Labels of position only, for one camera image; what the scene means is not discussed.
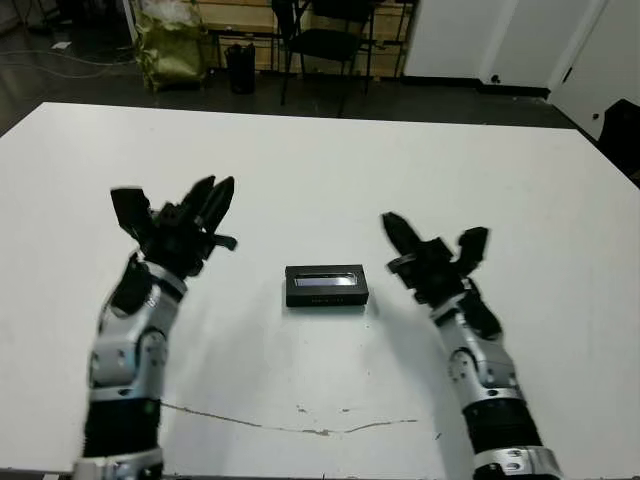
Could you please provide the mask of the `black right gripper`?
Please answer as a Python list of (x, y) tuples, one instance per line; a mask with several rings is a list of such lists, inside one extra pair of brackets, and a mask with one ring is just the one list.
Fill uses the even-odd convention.
[(440, 238), (423, 241), (409, 222), (394, 212), (382, 215), (386, 235), (398, 252), (387, 264), (419, 304), (441, 305), (466, 291), (465, 278), (473, 270), (473, 247), (464, 242), (460, 256)]

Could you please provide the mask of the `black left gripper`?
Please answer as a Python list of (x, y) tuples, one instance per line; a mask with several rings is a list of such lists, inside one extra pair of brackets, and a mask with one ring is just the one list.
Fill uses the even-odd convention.
[(178, 278), (197, 276), (217, 247), (234, 251), (236, 238), (217, 228), (227, 214), (235, 190), (232, 176), (214, 184), (214, 176), (197, 181), (180, 204), (166, 203), (151, 216), (137, 242), (147, 262)]

